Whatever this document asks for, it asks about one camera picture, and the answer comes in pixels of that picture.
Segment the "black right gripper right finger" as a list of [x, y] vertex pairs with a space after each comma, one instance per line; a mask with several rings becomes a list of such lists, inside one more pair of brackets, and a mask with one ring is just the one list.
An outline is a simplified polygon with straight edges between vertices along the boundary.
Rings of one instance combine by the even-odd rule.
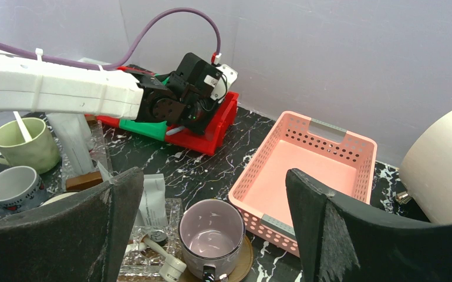
[[452, 281], [452, 224], [398, 216], [292, 181], [303, 281]]

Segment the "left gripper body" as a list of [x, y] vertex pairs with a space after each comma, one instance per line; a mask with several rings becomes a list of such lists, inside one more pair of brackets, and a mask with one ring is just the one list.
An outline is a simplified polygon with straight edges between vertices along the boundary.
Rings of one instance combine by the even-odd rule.
[[217, 70], [215, 65], [192, 52], [184, 55], [175, 70], [175, 95], [184, 105], [176, 125], [185, 126], [198, 135], [205, 134], [220, 103], [210, 99], [214, 87], [206, 85], [204, 79], [207, 75], [217, 78]]

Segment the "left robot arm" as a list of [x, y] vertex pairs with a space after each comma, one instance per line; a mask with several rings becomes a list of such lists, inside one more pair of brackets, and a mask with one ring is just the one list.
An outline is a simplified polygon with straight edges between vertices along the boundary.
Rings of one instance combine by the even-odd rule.
[[203, 134], [238, 74], [186, 54], [168, 76], [48, 63], [0, 51], [0, 112], [82, 113], [166, 122]]

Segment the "white ribbed mug black rim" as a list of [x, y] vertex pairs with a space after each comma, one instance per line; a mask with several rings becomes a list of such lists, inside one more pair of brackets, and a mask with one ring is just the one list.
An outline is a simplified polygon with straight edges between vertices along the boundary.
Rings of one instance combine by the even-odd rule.
[[47, 204], [51, 204], [51, 203], [57, 202], [57, 201], [62, 200], [62, 199], [64, 199], [64, 198], [73, 196], [74, 194], [77, 194], [77, 192], [64, 192], [64, 193], [62, 193], [62, 194], [59, 194], [59, 195], [57, 195], [57, 196], [54, 196], [54, 197], [50, 198], [49, 200], [43, 202], [43, 203], [41, 204], [41, 206], [45, 206], [45, 205], [47, 205]]

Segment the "brown wooden holder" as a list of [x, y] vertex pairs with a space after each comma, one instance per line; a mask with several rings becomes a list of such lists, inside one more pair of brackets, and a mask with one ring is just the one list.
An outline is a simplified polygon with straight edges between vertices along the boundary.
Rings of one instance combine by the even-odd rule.
[[90, 172], [84, 175], [72, 177], [66, 180], [66, 191], [83, 191], [103, 182], [99, 171]]

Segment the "purple mug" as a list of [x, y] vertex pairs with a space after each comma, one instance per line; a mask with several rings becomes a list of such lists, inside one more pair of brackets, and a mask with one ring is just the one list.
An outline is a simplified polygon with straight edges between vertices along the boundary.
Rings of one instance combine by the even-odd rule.
[[178, 235], [187, 269], [201, 281], [218, 281], [238, 264], [244, 219], [230, 203], [206, 199], [184, 212]]

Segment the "black cap toothpaste tube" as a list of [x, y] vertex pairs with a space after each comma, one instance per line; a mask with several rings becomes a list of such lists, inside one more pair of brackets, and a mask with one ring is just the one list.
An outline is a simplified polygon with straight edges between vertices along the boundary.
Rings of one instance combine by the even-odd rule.
[[134, 221], [134, 227], [143, 227], [148, 237], [158, 245], [167, 243], [166, 185], [163, 174], [144, 176], [143, 193]]

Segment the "beige toothbrush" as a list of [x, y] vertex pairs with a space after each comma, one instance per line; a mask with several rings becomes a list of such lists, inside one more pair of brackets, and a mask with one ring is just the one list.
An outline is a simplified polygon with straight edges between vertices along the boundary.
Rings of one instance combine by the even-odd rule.
[[159, 275], [168, 282], [179, 281], [187, 268], [186, 263], [166, 252], [161, 245], [153, 241], [148, 235], [145, 235], [140, 241], [128, 244], [124, 253], [127, 254], [136, 250], [143, 251], [148, 248], [161, 255], [164, 259], [164, 263], [158, 272]]

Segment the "green mug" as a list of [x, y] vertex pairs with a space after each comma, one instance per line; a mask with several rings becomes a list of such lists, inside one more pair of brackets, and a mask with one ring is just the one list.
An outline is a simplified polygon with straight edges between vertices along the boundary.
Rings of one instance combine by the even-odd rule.
[[0, 164], [29, 166], [42, 174], [53, 169], [61, 160], [60, 151], [44, 120], [37, 117], [22, 119], [32, 140], [25, 141], [17, 121], [0, 127]]

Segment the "white toothbrush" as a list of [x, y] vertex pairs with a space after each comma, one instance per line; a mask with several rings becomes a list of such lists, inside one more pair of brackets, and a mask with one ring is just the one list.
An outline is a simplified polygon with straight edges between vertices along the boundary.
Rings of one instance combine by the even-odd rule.
[[185, 126], [177, 126], [166, 131], [166, 136], [172, 136], [176, 133], [182, 132], [185, 129]]
[[18, 111], [13, 111], [14, 117], [16, 119], [17, 125], [19, 127], [19, 130], [22, 134], [22, 137], [24, 139], [25, 142], [30, 142], [32, 141], [32, 136], [29, 133], [24, 121], [22, 120], [20, 114]]

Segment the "pink cap toothpaste tube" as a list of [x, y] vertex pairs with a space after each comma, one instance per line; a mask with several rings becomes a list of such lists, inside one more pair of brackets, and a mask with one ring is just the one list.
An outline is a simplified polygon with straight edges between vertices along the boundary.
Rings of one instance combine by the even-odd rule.
[[46, 116], [77, 176], [94, 171], [79, 115], [47, 113]]

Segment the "clear textured square holder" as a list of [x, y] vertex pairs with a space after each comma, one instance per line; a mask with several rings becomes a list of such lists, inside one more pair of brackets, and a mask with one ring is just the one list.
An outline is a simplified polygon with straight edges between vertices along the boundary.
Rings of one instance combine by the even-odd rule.
[[136, 214], [117, 281], [179, 281], [186, 270], [178, 236], [181, 199], [167, 198], [165, 225], [151, 226], [144, 207]]

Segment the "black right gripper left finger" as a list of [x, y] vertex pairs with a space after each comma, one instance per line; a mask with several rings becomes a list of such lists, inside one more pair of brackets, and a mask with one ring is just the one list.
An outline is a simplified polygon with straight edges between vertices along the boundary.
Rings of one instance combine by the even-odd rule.
[[0, 220], [0, 281], [116, 281], [143, 182], [133, 167]]

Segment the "grey mug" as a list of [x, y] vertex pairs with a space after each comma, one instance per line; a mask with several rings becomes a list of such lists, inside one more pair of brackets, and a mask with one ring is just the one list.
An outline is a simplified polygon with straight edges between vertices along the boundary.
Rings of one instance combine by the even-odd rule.
[[39, 207], [51, 197], [32, 167], [15, 166], [0, 172], [0, 218]]

